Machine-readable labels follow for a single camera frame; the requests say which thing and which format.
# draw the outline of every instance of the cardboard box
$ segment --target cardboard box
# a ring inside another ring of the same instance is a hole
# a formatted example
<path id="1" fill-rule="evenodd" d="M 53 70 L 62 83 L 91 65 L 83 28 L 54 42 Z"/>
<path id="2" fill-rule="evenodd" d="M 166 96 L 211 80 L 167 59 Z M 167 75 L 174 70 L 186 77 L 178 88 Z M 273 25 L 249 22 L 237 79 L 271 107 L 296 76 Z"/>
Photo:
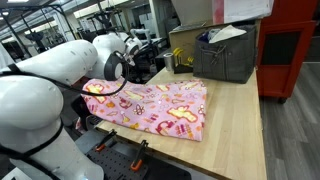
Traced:
<path id="1" fill-rule="evenodd" d="M 261 20 L 256 20 L 256 26 L 257 26 L 257 42 L 259 39 L 259 31 L 260 31 L 260 22 Z M 170 38 L 170 44 L 171 44 L 171 50 L 173 51 L 175 48 L 181 48 L 184 50 L 182 53 L 182 63 L 187 62 L 188 57 L 194 57 L 194 46 L 195 46 L 195 39 L 196 37 L 213 28 L 224 28 L 228 26 L 229 24 L 222 24 L 222 25 L 213 25 L 208 24 L 203 27 L 198 27 L 195 29 L 190 30 L 184 30 L 184 31 L 171 31 L 169 33 Z"/>

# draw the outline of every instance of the cartoon print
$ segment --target cartoon print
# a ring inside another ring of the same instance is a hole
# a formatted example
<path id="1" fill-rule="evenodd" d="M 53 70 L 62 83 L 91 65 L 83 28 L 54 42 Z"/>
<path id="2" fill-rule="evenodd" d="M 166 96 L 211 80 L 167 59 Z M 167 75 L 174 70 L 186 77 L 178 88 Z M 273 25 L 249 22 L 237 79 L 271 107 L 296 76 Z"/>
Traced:
<path id="1" fill-rule="evenodd" d="M 196 122 L 198 120 L 198 117 L 188 109 L 189 109 L 189 106 L 180 106 L 176 109 L 175 108 L 169 109 L 167 113 L 178 119 L 185 118 L 191 123 Z"/>
<path id="2" fill-rule="evenodd" d="M 142 100 L 143 99 L 143 96 L 141 96 L 140 94 L 137 94 L 137 93 L 134 93 L 132 91 L 124 91 L 130 99 L 133 99 L 133 100 Z"/>
<path id="3" fill-rule="evenodd" d="M 117 114 L 117 111 L 112 111 L 111 113 L 107 114 L 107 116 L 116 116 Z"/>
<path id="4" fill-rule="evenodd" d="M 189 93 L 186 95 L 188 99 L 198 99 L 198 95 L 196 93 Z"/>
<path id="5" fill-rule="evenodd" d="M 160 108 L 158 109 L 159 112 L 162 112 L 162 111 L 165 111 L 169 108 L 169 105 L 168 104 L 163 104 L 163 105 L 160 105 Z"/>
<path id="6" fill-rule="evenodd" d="M 146 92 L 147 92 L 147 93 L 150 93 L 151 91 L 152 91 L 151 88 L 147 88 L 147 89 L 146 89 Z"/>
<path id="7" fill-rule="evenodd" d="M 91 88 L 103 93 L 106 89 L 112 91 L 118 88 L 120 84 L 116 83 L 117 81 L 91 80 L 88 85 L 98 84 L 97 87 Z M 201 141 L 206 100 L 206 88 L 201 87 L 202 85 L 199 80 L 158 87 L 129 83 L 123 91 L 100 101 L 103 104 L 94 97 L 83 97 L 92 114 L 97 114 L 112 123 L 163 136 Z"/>
<path id="8" fill-rule="evenodd" d="M 155 95 L 155 94 L 147 95 L 147 98 L 150 98 L 150 99 L 155 98 L 155 97 L 156 97 L 156 95 Z"/>
<path id="9" fill-rule="evenodd" d="M 203 104 L 201 104 L 200 107 L 198 108 L 198 113 L 199 114 L 204 114 L 204 106 L 203 106 Z"/>
<path id="10" fill-rule="evenodd" d="M 119 93 L 114 94 L 114 95 L 112 95 L 111 97 L 114 98 L 114 99 L 118 99 L 118 95 L 119 95 Z"/>
<path id="11" fill-rule="evenodd" d="M 159 99 L 159 101 L 158 101 L 158 104 L 161 104 L 163 99 L 166 100 L 167 102 L 170 101 L 170 98 L 169 98 L 168 94 L 163 94 L 163 95 L 160 97 L 160 99 Z"/>
<path id="12" fill-rule="evenodd" d="M 106 104 L 108 108 L 114 108 L 116 105 L 113 102 L 109 102 Z"/>
<path id="13" fill-rule="evenodd" d="M 159 115 L 157 114 L 151 114 L 150 119 L 152 119 L 153 121 L 156 121 L 159 118 Z"/>
<path id="14" fill-rule="evenodd" d="M 120 104 L 119 105 L 124 109 L 128 109 L 129 107 L 132 106 L 132 103 L 130 101 L 120 97 Z"/>
<path id="15" fill-rule="evenodd" d="M 197 131 L 201 131 L 201 130 L 202 130 L 202 127 L 201 127 L 201 126 L 197 126 L 197 127 L 196 127 L 196 130 L 197 130 Z"/>
<path id="16" fill-rule="evenodd" d="M 135 123 L 129 126 L 131 129 L 138 129 L 139 128 L 139 123 Z"/>
<path id="17" fill-rule="evenodd" d="M 159 118 L 159 115 L 157 114 L 151 114 L 151 116 L 149 118 L 143 118 L 144 121 L 148 122 L 148 123 L 153 123 L 154 121 L 156 121 Z"/>
<path id="18" fill-rule="evenodd" d="M 176 133 L 178 136 L 182 136 L 182 135 L 186 134 L 186 130 L 185 130 L 186 127 L 183 124 L 181 124 L 180 126 L 176 126 L 175 129 L 176 129 Z"/>
<path id="19" fill-rule="evenodd" d="M 84 96 L 83 99 L 84 99 L 85 102 L 88 102 L 91 99 L 91 96 Z"/>
<path id="20" fill-rule="evenodd" d="M 158 124 L 156 131 L 163 136 L 168 136 L 168 130 L 174 125 L 172 121 L 162 121 Z"/>
<path id="21" fill-rule="evenodd" d="M 176 97 L 182 97 L 182 94 L 175 94 Z"/>
<path id="22" fill-rule="evenodd" d="M 144 131 L 149 133 L 151 132 L 149 128 L 145 128 Z"/>
<path id="23" fill-rule="evenodd" d="M 144 104 L 150 104 L 150 103 L 154 103 L 154 101 L 152 100 L 146 100 L 146 101 L 143 101 Z"/>
<path id="24" fill-rule="evenodd" d="M 133 110 L 134 114 L 136 115 L 141 115 L 145 112 L 144 110 L 144 106 L 140 106 L 139 104 L 137 104 L 136 109 Z"/>
<path id="25" fill-rule="evenodd" d="M 198 82 L 191 82 L 191 83 L 182 85 L 182 86 L 180 87 L 180 90 L 182 90 L 182 89 L 190 90 L 190 89 L 196 87 L 197 85 L 198 85 Z"/>
<path id="26" fill-rule="evenodd" d="M 130 122 L 130 119 L 127 116 L 123 115 L 122 123 L 127 123 L 127 122 Z"/>
<path id="27" fill-rule="evenodd" d="M 187 127 L 188 138 L 193 140 L 194 136 L 193 136 L 193 133 L 191 131 L 189 124 L 186 124 L 186 127 Z"/>
<path id="28" fill-rule="evenodd" d="M 170 98 L 169 98 L 168 94 L 163 94 L 163 95 L 161 96 L 161 98 L 162 98 L 162 99 L 165 99 L 167 102 L 170 101 Z"/>
<path id="29" fill-rule="evenodd" d="M 88 106 L 88 109 L 89 109 L 90 111 L 96 112 L 97 109 L 98 109 L 98 105 L 89 105 L 89 106 Z"/>
<path id="30" fill-rule="evenodd" d="M 166 86 L 166 85 L 157 85 L 156 87 L 162 92 L 166 92 L 170 90 L 169 86 Z"/>
<path id="31" fill-rule="evenodd" d="M 88 86 L 86 86 L 86 89 L 89 92 L 101 94 L 101 92 L 103 91 L 104 87 L 101 86 L 100 84 L 89 84 Z M 98 100 L 98 102 L 100 104 L 103 104 L 107 100 L 107 98 L 105 96 L 93 96 L 93 97 L 96 100 Z"/>
<path id="32" fill-rule="evenodd" d="M 183 103 L 184 100 L 180 100 L 180 99 L 172 99 L 172 104 L 178 104 L 178 103 Z"/>

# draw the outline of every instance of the black cable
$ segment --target black cable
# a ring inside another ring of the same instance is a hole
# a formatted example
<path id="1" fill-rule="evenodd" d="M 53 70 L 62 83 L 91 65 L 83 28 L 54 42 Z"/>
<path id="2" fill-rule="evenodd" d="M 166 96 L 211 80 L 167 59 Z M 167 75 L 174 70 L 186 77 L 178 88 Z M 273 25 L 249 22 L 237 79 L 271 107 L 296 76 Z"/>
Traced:
<path id="1" fill-rule="evenodd" d="M 126 66 L 126 70 L 127 72 L 129 72 L 129 64 L 128 63 L 125 63 L 125 66 Z M 46 79 L 48 81 L 51 81 L 52 83 L 56 84 L 57 86 L 60 86 L 62 88 L 65 88 L 65 89 L 68 89 L 70 91 L 73 91 L 73 92 L 77 92 L 77 93 L 80 93 L 80 94 L 83 94 L 83 95 L 88 95 L 88 96 L 112 96 L 114 94 L 117 94 L 118 92 L 120 92 L 124 86 L 127 84 L 128 82 L 128 77 L 129 76 L 126 76 L 125 80 L 123 81 L 122 85 L 119 87 L 119 89 L 117 89 L 116 91 L 112 92 L 112 93 L 106 93 L 106 94 L 97 94 L 97 93 L 92 93 L 92 92 L 88 92 L 88 91 L 83 91 L 83 90 L 80 90 L 80 89 L 76 89 L 76 88 L 73 88 L 69 85 L 66 85 L 62 82 L 59 82 L 59 81 L 56 81 L 54 79 L 51 79 L 51 78 L 48 78 L 48 77 L 44 77 L 44 76 L 41 76 L 41 75 L 38 75 L 38 74 L 34 74 L 34 73 L 30 73 L 30 72 L 12 72 L 12 71 L 4 71 L 2 72 L 2 74 L 0 74 L 0 77 L 4 77 L 4 76 L 14 76 L 14 75 L 23 75 L 23 76 L 33 76 L 33 77 L 38 77 L 38 78 L 42 78 L 42 79 Z"/>
<path id="2" fill-rule="evenodd" d="M 40 163 L 31 159 L 30 156 L 41 151 L 42 149 L 44 149 L 45 147 L 50 145 L 53 141 L 55 141 L 59 137 L 59 135 L 61 134 L 62 130 L 63 130 L 63 123 L 61 121 L 61 124 L 60 124 L 58 131 L 54 134 L 54 136 L 52 136 L 45 143 L 27 151 L 27 152 L 24 152 L 24 153 L 20 153 L 15 150 L 6 148 L 0 144 L 0 153 L 7 155 L 11 159 L 21 160 L 21 161 L 33 166 L 34 168 L 38 169 L 39 171 L 42 171 L 44 174 L 49 176 L 52 180 L 60 180 L 56 175 L 54 175 L 51 171 L 49 171 L 48 169 L 43 167 Z"/>

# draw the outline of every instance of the gray storage bin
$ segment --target gray storage bin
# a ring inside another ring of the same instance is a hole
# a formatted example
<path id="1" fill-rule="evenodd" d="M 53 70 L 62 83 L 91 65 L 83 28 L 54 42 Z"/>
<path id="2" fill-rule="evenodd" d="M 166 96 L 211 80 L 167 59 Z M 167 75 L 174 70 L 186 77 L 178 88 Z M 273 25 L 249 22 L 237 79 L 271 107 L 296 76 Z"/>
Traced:
<path id="1" fill-rule="evenodd" d="M 256 28 L 238 26 L 247 33 L 209 44 L 208 32 L 196 37 L 193 75 L 196 77 L 246 83 L 256 65 Z"/>

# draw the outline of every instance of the white paper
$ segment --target white paper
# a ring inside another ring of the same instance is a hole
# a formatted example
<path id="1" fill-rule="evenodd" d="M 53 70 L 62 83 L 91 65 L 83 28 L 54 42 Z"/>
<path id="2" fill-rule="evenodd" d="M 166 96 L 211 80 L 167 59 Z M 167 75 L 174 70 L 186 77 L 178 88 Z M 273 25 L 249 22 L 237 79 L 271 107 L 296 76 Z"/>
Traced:
<path id="1" fill-rule="evenodd" d="M 268 16 L 273 0 L 225 0 L 224 23 Z"/>
<path id="2" fill-rule="evenodd" d="M 229 25 L 221 31 L 219 31 L 210 41 L 209 43 L 215 43 L 218 41 L 226 40 L 232 37 L 240 36 L 242 34 L 245 34 L 247 31 L 242 29 L 234 28 L 233 26 Z"/>

